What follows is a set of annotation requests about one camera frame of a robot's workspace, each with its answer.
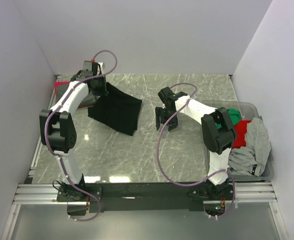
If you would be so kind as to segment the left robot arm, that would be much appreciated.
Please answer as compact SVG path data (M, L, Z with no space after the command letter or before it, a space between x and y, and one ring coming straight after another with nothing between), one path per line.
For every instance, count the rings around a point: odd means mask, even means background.
M72 116L85 97L107 94L102 62L85 61L83 69L75 74L57 103L39 115L41 142L56 158L62 172L61 187L70 197L81 201L87 194L84 176L74 153L77 132Z

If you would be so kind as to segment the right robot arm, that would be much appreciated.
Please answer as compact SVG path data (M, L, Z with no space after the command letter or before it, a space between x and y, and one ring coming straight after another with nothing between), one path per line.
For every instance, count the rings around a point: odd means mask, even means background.
M214 108L191 98L184 92L174 93L165 87L158 93L163 106L155 108L156 129L160 135L156 146L156 157L160 171L171 183L181 187L194 187L207 184L206 193L216 200L223 195L228 185L228 158L236 140L236 131L228 110L224 107ZM160 163L159 146L165 129L169 131L178 127L177 115L182 113L201 125L203 143L209 151L208 176L195 183L182 184L166 175Z

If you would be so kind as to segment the black t-shirt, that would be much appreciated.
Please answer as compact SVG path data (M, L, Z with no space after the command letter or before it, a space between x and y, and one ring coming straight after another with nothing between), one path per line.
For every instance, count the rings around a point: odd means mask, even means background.
M138 129L142 100L128 95L110 83L108 94L88 108L88 117L107 125L115 131L133 136Z

